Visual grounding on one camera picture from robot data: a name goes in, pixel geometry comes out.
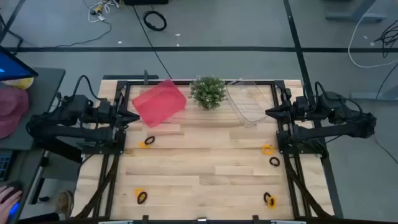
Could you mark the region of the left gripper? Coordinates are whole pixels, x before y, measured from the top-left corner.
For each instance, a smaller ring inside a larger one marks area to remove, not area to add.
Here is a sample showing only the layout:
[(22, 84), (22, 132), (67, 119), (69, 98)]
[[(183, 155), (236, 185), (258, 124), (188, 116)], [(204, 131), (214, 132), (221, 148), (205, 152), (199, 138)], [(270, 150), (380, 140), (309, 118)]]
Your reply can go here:
[(129, 123), (140, 120), (140, 116), (138, 114), (130, 112), (122, 106), (112, 106), (110, 113), (112, 125), (125, 126)]

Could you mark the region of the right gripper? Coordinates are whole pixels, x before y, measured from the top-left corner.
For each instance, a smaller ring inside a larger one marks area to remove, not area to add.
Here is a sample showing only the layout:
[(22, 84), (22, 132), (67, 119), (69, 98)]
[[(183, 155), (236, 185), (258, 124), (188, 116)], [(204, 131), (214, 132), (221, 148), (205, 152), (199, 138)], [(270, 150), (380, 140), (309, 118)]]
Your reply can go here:
[(288, 105), (281, 104), (265, 110), (265, 113), (280, 122), (288, 121), (288, 113), (291, 121), (300, 121), (302, 119), (302, 105), (296, 101), (293, 103), (288, 102)]

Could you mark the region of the clear plastic bin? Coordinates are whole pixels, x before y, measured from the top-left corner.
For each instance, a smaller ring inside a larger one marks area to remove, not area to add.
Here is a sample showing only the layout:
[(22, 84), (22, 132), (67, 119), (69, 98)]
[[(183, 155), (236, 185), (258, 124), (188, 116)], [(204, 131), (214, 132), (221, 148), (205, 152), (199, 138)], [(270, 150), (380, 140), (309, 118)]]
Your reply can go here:
[(272, 121), (265, 110), (274, 107), (272, 87), (254, 80), (233, 80), (226, 85), (226, 95), (237, 118), (246, 127)]

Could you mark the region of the potted artificial green plant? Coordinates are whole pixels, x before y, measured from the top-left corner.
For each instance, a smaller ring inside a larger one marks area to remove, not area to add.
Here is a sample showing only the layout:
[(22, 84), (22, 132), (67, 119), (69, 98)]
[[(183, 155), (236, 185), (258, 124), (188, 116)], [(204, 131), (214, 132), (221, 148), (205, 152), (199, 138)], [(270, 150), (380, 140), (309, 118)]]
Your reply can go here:
[(225, 82), (218, 77), (200, 77), (190, 83), (190, 98), (204, 110), (213, 110), (226, 98)]

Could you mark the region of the grey side desk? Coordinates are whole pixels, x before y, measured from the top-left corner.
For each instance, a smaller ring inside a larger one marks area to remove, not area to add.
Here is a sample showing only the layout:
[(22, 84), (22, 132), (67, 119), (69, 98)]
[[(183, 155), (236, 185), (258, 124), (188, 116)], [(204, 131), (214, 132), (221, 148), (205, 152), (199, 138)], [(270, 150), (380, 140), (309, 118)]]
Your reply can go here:
[(29, 110), (21, 118), (16, 130), (8, 137), (0, 139), (0, 151), (28, 151), (34, 139), (26, 131), (26, 124), (32, 115), (47, 112), (54, 101), (65, 70), (61, 68), (35, 68), (39, 76), (34, 78), (29, 94)]

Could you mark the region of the grey desk foot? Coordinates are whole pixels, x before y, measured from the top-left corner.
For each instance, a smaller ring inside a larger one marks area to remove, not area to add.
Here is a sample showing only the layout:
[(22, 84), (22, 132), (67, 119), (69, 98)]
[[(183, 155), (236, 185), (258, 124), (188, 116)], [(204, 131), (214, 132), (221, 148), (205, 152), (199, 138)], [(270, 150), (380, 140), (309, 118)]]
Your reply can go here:
[(387, 19), (386, 15), (370, 12), (375, 3), (376, 0), (362, 0), (352, 12), (327, 12), (325, 19), (349, 22), (382, 22)]
[(379, 93), (351, 92), (349, 98), (353, 100), (398, 101), (398, 85)]

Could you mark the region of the person's shoe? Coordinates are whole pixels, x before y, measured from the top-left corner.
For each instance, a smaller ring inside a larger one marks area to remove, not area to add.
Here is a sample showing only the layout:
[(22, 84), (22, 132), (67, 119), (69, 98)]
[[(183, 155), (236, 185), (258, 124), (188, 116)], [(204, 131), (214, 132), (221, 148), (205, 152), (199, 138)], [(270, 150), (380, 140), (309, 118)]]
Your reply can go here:
[(63, 191), (58, 196), (55, 211), (65, 218), (69, 218), (73, 209), (73, 204), (73, 194), (69, 190)]

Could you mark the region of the pink cap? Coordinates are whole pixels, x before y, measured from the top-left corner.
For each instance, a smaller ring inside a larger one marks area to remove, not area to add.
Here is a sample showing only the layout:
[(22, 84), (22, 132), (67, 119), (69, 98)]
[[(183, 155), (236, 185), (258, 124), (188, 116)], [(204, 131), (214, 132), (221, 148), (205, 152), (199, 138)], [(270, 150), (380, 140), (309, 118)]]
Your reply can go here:
[(0, 139), (12, 134), (28, 110), (29, 95), (26, 90), (0, 88)]

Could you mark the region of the black equipment box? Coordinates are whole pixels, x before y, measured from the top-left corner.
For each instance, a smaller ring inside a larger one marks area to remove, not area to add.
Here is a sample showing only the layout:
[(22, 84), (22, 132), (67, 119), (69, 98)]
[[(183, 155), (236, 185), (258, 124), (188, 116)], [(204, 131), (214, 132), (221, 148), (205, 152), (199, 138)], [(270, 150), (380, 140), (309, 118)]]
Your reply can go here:
[(152, 5), (152, 4), (168, 4), (169, 0), (123, 0), (125, 5)]

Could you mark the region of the computer monitor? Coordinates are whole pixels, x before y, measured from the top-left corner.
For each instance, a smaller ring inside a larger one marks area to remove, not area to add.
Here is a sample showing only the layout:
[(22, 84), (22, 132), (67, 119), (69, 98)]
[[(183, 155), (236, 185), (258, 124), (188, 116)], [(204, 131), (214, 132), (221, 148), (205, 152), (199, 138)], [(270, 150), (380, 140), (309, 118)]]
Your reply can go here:
[(0, 81), (34, 78), (39, 74), (19, 60), (10, 51), (0, 46)]

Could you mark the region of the black computer mouse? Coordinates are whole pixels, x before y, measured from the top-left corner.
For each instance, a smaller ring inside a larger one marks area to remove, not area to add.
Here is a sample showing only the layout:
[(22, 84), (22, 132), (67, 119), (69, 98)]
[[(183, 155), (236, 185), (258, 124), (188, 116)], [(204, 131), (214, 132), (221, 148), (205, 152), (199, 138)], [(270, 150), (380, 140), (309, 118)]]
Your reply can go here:
[[(17, 193), (18, 191), (22, 191), (22, 183), (19, 180), (15, 180), (12, 182), (9, 182), (7, 184), (7, 188), (11, 187), (12, 191), (10, 191), (1, 201), (2, 203), (4, 203), (8, 198), (10, 198), (11, 196), (13, 196), (15, 193)], [(9, 211), (9, 216), (7, 218), (8, 221), (12, 220), (15, 217), (15, 214), (17, 213), (18, 209), (19, 209), (19, 205), (20, 205), (20, 201), (17, 201), (12, 208)]]

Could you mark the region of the computer keyboard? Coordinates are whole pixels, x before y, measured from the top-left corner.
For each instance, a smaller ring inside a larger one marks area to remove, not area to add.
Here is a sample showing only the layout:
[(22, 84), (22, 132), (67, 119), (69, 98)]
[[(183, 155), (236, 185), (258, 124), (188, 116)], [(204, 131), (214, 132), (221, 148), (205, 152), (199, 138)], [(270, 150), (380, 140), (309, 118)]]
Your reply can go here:
[(13, 162), (12, 156), (0, 156), (0, 181), (6, 181)]

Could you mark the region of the person's hand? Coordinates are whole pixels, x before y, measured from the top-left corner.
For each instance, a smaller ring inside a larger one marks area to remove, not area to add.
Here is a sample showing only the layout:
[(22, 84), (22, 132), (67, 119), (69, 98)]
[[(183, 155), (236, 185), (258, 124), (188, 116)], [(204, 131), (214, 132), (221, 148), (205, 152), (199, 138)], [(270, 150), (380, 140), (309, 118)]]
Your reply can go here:
[(14, 187), (0, 187), (0, 224), (6, 224), (13, 206), (20, 200), (22, 191), (12, 193)]

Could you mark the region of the black aluminium table frame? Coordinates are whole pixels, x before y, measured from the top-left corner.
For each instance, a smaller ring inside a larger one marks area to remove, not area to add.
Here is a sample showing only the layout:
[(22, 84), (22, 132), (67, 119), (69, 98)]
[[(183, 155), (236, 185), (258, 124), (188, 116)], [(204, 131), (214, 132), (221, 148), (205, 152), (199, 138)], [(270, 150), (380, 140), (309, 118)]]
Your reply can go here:
[[(228, 100), (204, 110), (191, 98), (184, 110), (154, 128), (131, 123), (119, 159), (111, 219), (288, 220), (294, 208), (314, 215), (301, 194), (291, 197), (285, 166), (273, 167), (270, 155), (262, 152), (263, 145), (277, 146), (277, 129), (274, 119), (246, 127)], [(149, 136), (155, 136), (154, 143), (141, 149), (139, 143)], [(141, 205), (136, 188), (148, 195)], [(265, 203), (265, 192), (276, 199), (274, 209)]]

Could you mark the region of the black bracket bar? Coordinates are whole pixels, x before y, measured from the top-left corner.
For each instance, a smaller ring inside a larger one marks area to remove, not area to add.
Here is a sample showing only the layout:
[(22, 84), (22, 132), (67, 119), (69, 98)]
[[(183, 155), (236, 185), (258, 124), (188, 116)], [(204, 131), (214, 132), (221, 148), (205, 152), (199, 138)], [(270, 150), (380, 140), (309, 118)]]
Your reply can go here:
[(139, 81), (142, 80), (145, 85), (147, 85), (150, 81), (159, 80), (158, 75), (151, 75), (147, 70), (144, 70), (142, 74), (139, 75), (104, 75), (102, 80), (132, 80)]

